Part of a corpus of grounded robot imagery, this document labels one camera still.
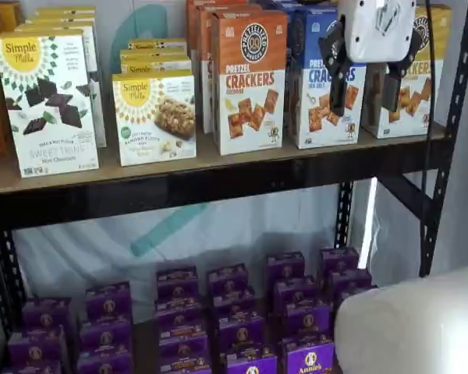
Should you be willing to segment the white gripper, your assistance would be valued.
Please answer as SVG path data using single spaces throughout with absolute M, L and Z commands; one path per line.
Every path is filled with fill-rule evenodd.
M 415 1 L 349 0 L 318 45 L 331 77 L 329 105 L 335 115 L 345 112 L 347 77 L 353 62 L 387 62 L 382 107 L 399 108 L 403 77 L 413 64 L 422 37 L 413 28 Z

